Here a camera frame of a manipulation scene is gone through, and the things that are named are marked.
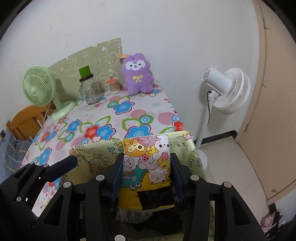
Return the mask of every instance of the plush toy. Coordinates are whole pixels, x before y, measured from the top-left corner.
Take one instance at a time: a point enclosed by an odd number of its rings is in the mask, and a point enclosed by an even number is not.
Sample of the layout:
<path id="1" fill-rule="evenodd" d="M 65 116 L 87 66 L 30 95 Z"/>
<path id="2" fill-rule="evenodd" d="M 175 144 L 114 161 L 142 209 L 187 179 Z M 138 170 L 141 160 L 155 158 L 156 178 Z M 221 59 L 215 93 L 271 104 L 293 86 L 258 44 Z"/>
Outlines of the plush toy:
<path id="1" fill-rule="evenodd" d="M 121 73 L 124 76 L 127 94 L 137 95 L 139 93 L 149 93 L 153 90 L 153 76 L 150 74 L 150 64 L 141 53 L 134 56 L 129 55 L 123 60 Z"/>

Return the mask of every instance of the small glass jar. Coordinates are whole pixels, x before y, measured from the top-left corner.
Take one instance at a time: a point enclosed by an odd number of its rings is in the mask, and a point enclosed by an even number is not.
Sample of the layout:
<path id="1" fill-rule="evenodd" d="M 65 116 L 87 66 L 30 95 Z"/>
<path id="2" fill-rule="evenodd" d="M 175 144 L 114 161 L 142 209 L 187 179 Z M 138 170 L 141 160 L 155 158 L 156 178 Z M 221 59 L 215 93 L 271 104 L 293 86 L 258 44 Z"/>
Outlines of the small glass jar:
<path id="1" fill-rule="evenodd" d="M 98 81 L 94 79 L 94 74 L 90 73 L 89 66 L 79 69 L 81 86 L 79 88 L 80 96 L 85 98 L 88 105 L 99 103 L 101 100 L 101 91 Z"/>
<path id="2" fill-rule="evenodd" d="M 117 94 L 120 92 L 120 84 L 118 82 L 118 79 L 108 79 L 106 81 L 106 84 L 108 84 L 111 94 Z"/>

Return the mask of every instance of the fan pole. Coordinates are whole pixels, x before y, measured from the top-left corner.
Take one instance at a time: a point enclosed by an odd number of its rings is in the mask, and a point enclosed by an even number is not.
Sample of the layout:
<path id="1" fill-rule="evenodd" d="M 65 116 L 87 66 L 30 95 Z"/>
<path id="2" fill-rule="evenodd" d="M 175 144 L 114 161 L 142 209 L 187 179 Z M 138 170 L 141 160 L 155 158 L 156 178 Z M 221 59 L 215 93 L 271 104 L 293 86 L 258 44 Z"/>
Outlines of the fan pole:
<path id="1" fill-rule="evenodd" d="M 219 96 L 219 93 L 216 92 L 215 90 L 212 90 L 211 93 L 209 93 L 209 95 L 208 95 L 210 113 L 212 112 L 214 102 L 216 101 L 218 96 Z M 200 144 L 202 143 L 202 139 L 205 136 L 205 130 L 207 128 L 208 120 L 209 120 L 209 117 L 207 115 L 203 115 L 202 121 L 200 123 L 201 127 L 198 132 L 198 138 L 195 143 L 197 153 L 200 155 L 200 159 L 202 161 L 202 165 L 203 165 L 204 169 L 207 167 L 207 158 L 206 158 L 205 154 L 200 150 Z"/>
<path id="2" fill-rule="evenodd" d="M 57 93 L 54 93 L 54 97 L 52 98 L 52 102 L 56 106 L 57 110 L 60 110 L 62 108 L 61 102 L 59 101 L 59 98 L 57 97 Z"/>

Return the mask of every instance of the black power cord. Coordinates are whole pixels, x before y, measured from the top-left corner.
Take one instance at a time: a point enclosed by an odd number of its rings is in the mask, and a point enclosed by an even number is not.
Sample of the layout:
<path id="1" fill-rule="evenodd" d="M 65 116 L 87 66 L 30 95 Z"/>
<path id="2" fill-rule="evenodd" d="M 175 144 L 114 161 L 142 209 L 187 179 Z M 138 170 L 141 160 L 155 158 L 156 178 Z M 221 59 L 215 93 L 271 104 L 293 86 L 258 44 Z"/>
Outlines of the black power cord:
<path id="1" fill-rule="evenodd" d="M 208 111 L 209 111 L 209 120 L 208 120 L 208 122 L 207 122 L 207 126 L 209 125 L 209 122 L 210 122 L 210 116 L 211 116 L 211 113 L 210 113 L 210 104 L 209 104 L 209 94 L 211 93 L 211 91 L 208 91 L 207 92 L 207 109 L 208 109 Z"/>

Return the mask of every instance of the table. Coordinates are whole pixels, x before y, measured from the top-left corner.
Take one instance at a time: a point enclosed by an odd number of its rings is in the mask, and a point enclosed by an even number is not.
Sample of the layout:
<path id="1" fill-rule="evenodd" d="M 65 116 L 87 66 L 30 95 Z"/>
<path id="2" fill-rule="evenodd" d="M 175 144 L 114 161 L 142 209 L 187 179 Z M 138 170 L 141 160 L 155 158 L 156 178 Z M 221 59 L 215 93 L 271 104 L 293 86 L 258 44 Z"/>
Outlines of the table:
<path id="1" fill-rule="evenodd" d="M 151 93 L 128 96 L 103 93 L 98 104 L 87 105 L 84 98 L 75 101 L 74 109 L 54 121 L 49 117 L 34 138 L 22 166 L 33 161 L 49 164 L 66 158 L 74 145 L 123 139 L 136 136 L 182 131 L 184 126 L 159 83 Z M 33 212 L 39 216 L 56 193 L 59 179 L 46 183 Z"/>

